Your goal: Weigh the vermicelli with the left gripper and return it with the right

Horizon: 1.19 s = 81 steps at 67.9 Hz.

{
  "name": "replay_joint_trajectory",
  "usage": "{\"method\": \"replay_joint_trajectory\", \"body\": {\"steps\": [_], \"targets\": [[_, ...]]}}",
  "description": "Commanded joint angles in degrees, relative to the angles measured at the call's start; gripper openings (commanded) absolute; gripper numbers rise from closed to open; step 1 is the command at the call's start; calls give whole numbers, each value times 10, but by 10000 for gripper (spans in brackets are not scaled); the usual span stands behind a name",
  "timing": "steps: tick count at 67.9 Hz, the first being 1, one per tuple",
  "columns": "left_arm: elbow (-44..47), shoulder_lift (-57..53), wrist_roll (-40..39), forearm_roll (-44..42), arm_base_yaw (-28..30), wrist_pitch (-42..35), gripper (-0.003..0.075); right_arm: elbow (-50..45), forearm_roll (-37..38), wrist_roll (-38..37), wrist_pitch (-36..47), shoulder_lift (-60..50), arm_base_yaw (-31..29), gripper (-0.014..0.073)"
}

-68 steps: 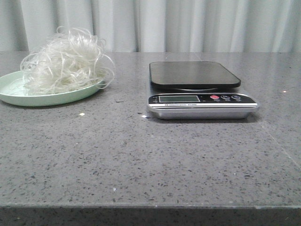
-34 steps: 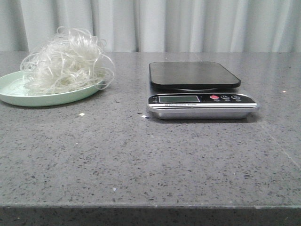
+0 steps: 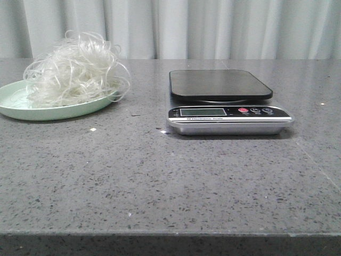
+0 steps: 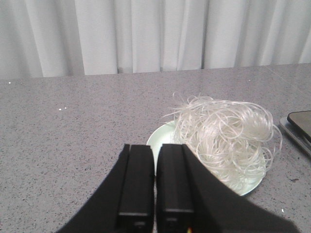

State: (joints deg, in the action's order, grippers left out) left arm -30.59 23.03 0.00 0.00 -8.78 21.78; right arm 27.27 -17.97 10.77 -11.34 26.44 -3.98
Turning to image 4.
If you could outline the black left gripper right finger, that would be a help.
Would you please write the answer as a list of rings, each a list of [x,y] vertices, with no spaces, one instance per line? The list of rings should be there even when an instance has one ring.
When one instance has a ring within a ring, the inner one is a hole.
[[[239,196],[186,145],[162,145],[156,171],[159,233],[296,233],[290,221]]]

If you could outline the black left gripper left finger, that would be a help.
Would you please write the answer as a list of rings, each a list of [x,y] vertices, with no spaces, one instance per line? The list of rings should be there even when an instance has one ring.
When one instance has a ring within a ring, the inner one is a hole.
[[[124,145],[107,177],[61,233],[151,233],[154,224],[153,153]]]

